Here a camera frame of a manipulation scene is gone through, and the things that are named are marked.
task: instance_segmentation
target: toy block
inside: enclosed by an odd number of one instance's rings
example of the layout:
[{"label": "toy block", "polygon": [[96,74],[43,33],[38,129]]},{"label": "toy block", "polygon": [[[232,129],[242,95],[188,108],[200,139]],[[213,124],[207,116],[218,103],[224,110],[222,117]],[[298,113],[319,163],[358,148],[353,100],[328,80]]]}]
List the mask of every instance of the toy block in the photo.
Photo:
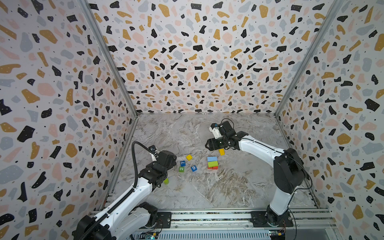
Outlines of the toy block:
[{"label": "toy block", "polygon": [[208,167],[217,167],[217,166],[218,166],[218,162],[217,161],[208,162]]},{"label": "toy block", "polygon": [[217,161],[217,157],[207,157],[208,162]]}]

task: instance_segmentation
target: blue block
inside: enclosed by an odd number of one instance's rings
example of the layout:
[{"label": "blue block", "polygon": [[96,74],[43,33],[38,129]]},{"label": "blue block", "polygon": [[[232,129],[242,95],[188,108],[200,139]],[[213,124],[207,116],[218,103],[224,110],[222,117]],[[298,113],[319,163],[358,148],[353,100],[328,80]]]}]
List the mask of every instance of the blue block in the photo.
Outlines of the blue block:
[{"label": "blue block", "polygon": [[217,157],[207,157],[208,162],[214,162],[217,161]]}]

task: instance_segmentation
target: patterned wallpaper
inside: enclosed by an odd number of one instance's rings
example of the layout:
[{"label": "patterned wallpaper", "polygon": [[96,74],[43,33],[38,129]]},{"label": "patterned wallpaper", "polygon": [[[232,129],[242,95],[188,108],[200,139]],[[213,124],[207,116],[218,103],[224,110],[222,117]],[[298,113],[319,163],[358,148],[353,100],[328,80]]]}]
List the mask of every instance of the patterned wallpaper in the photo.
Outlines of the patterned wallpaper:
[{"label": "patterned wallpaper", "polygon": [[383,12],[345,1],[278,116],[348,240],[384,236]]},{"label": "patterned wallpaper", "polygon": [[0,7],[0,238],[72,239],[131,115],[76,1]]},{"label": "patterned wallpaper", "polygon": [[89,0],[140,112],[274,112],[332,0]]}]

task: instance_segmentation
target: gray marble surface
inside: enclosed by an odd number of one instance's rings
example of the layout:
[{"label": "gray marble surface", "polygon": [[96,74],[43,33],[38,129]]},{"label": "gray marble surface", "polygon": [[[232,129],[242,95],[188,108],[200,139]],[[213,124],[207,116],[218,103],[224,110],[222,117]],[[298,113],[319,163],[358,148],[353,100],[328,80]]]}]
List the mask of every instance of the gray marble surface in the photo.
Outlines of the gray marble surface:
[{"label": "gray marble surface", "polygon": [[[177,165],[168,171],[169,184],[162,184],[144,200],[159,209],[265,208],[273,198],[276,185],[273,169],[261,159],[238,150],[209,151],[205,143],[213,134],[212,123],[230,118],[236,131],[244,131],[272,146],[286,149],[283,136],[273,115],[265,114],[141,114],[133,140],[145,146],[156,145],[177,156]],[[151,156],[135,146],[140,171],[151,162]],[[186,160],[191,154],[193,159]],[[217,156],[218,170],[207,168],[207,157]],[[179,172],[180,161],[186,161],[185,172]],[[122,194],[134,178],[129,150],[115,187],[114,198]],[[313,207],[308,191],[299,190],[291,207]]]}]

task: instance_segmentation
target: lime green block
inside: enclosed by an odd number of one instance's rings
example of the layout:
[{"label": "lime green block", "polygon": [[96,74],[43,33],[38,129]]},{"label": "lime green block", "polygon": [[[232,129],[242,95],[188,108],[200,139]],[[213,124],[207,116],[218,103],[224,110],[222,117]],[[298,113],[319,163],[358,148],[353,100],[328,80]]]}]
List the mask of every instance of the lime green block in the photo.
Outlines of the lime green block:
[{"label": "lime green block", "polygon": [[218,162],[217,161],[208,162],[208,167],[217,167],[217,166],[218,166]]}]

